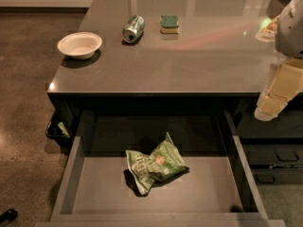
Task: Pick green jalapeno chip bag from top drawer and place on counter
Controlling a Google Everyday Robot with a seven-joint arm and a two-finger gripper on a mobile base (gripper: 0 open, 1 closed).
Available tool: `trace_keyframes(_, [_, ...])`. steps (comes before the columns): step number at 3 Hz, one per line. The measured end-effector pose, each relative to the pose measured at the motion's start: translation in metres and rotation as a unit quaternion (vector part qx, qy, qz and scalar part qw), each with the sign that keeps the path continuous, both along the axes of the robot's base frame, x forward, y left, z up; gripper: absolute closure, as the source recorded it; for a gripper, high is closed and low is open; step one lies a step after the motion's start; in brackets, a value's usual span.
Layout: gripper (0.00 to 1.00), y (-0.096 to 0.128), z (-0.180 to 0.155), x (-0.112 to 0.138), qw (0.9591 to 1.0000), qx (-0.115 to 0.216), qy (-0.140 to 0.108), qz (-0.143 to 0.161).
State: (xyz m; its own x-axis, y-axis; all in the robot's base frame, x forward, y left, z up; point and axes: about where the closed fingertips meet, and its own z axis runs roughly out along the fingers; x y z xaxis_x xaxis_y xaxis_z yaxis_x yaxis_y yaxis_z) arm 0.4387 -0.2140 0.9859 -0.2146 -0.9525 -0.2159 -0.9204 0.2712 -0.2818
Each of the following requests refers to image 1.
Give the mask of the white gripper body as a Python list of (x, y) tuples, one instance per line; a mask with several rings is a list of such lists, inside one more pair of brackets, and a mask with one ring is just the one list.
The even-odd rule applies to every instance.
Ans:
[(283, 5), (276, 27), (276, 50), (303, 58), (303, 0), (277, 0)]

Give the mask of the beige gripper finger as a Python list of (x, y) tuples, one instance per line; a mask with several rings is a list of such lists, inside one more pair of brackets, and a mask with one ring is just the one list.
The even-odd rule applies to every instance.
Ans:
[(288, 103), (303, 91), (303, 61), (286, 60), (274, 66), (270, 80), (260, 93), (254, 116), (260, 121), (271, 121)]
[(270, 43), (275, 40), (276, 27), (280, 16), (273, 19), (266, 19), (262, 24), (260, 30), (257, 32), (255, 38), (261, 42)]

